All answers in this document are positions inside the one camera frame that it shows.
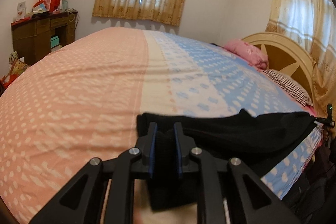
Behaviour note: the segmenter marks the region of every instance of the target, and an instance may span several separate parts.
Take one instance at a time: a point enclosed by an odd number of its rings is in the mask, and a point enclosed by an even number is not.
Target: silver bolt
[[[193,153],[194,155],[199,155],[202,153],[202,149],[199,148],[199,147],[194,147],[192,150],[191,150],[191,153]]]
[[[93,158],[93,159],[90,160],[91,165],[98,165],[99,163],[100,163],[99,158]]]
[[[137,148],[137,147],[133,147],[131,148],[130,150],[128,150],[128,152],[131,154],[131,155],[137,155],[140,153],[140,149]]]
[[[239,159],[239,158],[232,158],[231,160],[230,160],[230,162],[231,162],[231,164],[232,165],[234,165],[234,166],[238,166],[238,165],[240,165],[241,164],[241,159]]]

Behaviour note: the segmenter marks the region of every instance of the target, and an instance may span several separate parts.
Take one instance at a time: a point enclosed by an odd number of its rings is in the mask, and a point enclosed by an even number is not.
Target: wooden headboard
[[[281,34],[263,32],[249,35],[243,41],[252,44],[268,55],[269,69],[278,70],[289,75],[313,99],[312,72],[313,59],[293,40]]]

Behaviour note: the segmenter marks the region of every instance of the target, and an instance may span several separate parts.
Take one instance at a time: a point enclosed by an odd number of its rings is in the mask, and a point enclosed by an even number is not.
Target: polka dot bed sheet
[[[0,195],[21,224],[92,157],[117,157],[137,140],[143,112],[227,117],[302,111],[239,57],[177,35],[107,28],[53,52],[0,97]],[[281,199],[321,141],[310,135],[262,181]],[[134,222],[196,222],[196,206],[152,212],[135,186]]]

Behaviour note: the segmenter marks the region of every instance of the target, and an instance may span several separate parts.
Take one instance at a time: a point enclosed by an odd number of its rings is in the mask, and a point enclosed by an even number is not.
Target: desk
[[[24,57],[25,63],[34,65],[51,52],[50,38],[59,37],[62,47],[75,40],[76,16],[78,12],[50,15],[46,18],[34,18],[13,25],[13,48]]]

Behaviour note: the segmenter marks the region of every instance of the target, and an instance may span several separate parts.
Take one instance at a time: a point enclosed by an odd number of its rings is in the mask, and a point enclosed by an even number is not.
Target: striped pillow
[[[274,69],[262,70],[261,72],[271,78],[279,87],[286,91],[301,105],[313,106],[313,103],[307,91],[290,76]]]

